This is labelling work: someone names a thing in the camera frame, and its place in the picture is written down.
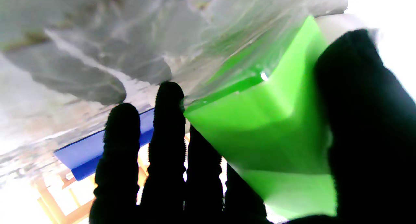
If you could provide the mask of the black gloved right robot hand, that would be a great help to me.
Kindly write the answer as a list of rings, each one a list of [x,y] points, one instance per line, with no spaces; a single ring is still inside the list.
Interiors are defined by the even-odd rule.
[[[384,66],[370,31],[335,40],[315,77],[334,137],[328,163],[337,214],[289,223],[415,223],[415,102]],[[221,156],[193,126],[186,148],[183,97],[175,82],[159,86],[140,205],[140,116],[130,103],[111,110],[90,224],[269,224],[264,201],[230,166],[223,193]]]

